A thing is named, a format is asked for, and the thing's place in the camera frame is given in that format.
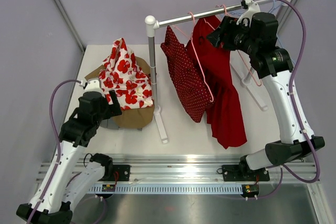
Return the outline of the grey pleated skirt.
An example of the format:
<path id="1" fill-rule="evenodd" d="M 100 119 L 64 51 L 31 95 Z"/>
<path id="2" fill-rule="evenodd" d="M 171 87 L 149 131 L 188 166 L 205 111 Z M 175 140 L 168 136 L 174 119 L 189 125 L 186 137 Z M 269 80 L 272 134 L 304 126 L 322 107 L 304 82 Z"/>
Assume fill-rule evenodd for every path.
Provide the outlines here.
<path id="1" fill-rule="evenodd" d="M 100 123 L 100 126 L 102 128 L 109 129 L 109 130 L 119 130 L 119 129 L 121 129 L 121 127 L 116 124 L 116 122 L 114 121 L 113 118 L 102 120 L 101 123 Z"/>

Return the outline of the tan skirt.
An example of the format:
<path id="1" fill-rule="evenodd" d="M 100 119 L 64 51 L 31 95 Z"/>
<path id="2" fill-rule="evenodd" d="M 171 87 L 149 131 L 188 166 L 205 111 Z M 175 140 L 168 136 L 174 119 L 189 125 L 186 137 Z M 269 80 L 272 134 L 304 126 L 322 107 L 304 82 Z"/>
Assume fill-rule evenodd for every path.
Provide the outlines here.
<path id="1" fill-rule="evenodd" d="M 140 58 L 135 57 L 137 64 L 142 68 L 145 74 L 150 75 L 150 66 L 148 63 Z M 103 70 L 103 65 L 99 66 L 94 71 L 90 72 L 85 76 L 86 80 L 98 78 L 98 75 L 101 70 Z M 112 117 L 116 124 L 122 129 L 138 129 L 142 130 L 145 126 L 152 122 L 154 115 L 154 106 L 139 108 L 139 109 L 130 109 L 122 112 L 120 116 Z"/>

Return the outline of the red white floral garment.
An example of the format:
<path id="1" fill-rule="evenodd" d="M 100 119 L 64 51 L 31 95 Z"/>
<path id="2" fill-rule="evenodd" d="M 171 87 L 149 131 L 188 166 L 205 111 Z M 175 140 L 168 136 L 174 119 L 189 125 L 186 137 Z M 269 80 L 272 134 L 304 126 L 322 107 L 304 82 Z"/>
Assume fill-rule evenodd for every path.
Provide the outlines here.
<path id="1" fill-rule="evenodd" d="M 114 91 L 122 111 L 153 106 L 148 74 L 137 64 L 134 51 L 119 38 L 112 44 L 111 54 L 102 62 L 98 78 L 110 105 Z"/>

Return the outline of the red skirt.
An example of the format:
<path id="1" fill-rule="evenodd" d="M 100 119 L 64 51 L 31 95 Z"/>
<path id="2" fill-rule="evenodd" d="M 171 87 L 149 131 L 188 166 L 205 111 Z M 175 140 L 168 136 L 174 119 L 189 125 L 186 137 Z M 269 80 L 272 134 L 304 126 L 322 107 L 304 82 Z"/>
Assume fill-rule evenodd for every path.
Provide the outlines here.
<path id="1" fill-rule="evenodd" d="M 214 96 L 214 104 L 206 110 L 207 123 L 211 125 L 212 137 L 225 149 L 240 147 L 247 142 L 239 95 L 233 85 L 230 70 L 230 52 L 221 47 L 213 47 L 206 36 L 213 30 L 204 22 L 207 20 L 214 28 L 221 21 L 216 16 L 201 18 L 193 29 L 193 43 L 203 68 L 206 82 Z M 191 45 L 187 52 L 196 57 Z"/>

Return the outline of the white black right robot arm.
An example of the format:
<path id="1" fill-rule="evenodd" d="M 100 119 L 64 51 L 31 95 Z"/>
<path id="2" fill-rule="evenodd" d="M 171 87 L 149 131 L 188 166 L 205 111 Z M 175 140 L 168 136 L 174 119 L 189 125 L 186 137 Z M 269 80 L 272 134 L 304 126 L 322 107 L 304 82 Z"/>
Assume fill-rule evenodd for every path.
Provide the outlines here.
<path id="1" fill-rule="evenodd" d="M 271 98 L 278 121 L 280 139 L 240 159 L 238 173 L 244 180 L 252 179 L 263 168 L 284 165 L 308 155 L 316 157 L 316 152 L 325 146 L 324 138 L 316 136 L 305 121 L 291 58 L 287 50 L 276 45 L 277 29 L 278 21 L 273 14 L 258 12 L 242 20 L 225 16 L 207 35 L 214 47 L 239 50 L 249 56 L 252 68 Z"/>

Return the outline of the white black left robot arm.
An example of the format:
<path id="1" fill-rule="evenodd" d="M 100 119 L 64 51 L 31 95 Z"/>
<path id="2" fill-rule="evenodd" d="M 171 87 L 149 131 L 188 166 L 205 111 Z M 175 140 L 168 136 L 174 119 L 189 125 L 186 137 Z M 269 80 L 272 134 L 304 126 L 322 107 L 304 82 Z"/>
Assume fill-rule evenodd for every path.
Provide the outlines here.
<path id="1" fill-rule="evenodd" d="M 61 127 L 59 149 L 40 188 L 28 203 L 19 205 L 16 214 L 27 223 L 70 223 L 89 188 L 99 180 L 112 178 L 113 159 L 96 153 L 79 175 L 72 176 L 72 171 L 100 123 L 121 113 L 115 91 L 108 97 L 100 91 L 86 91 Z"/>

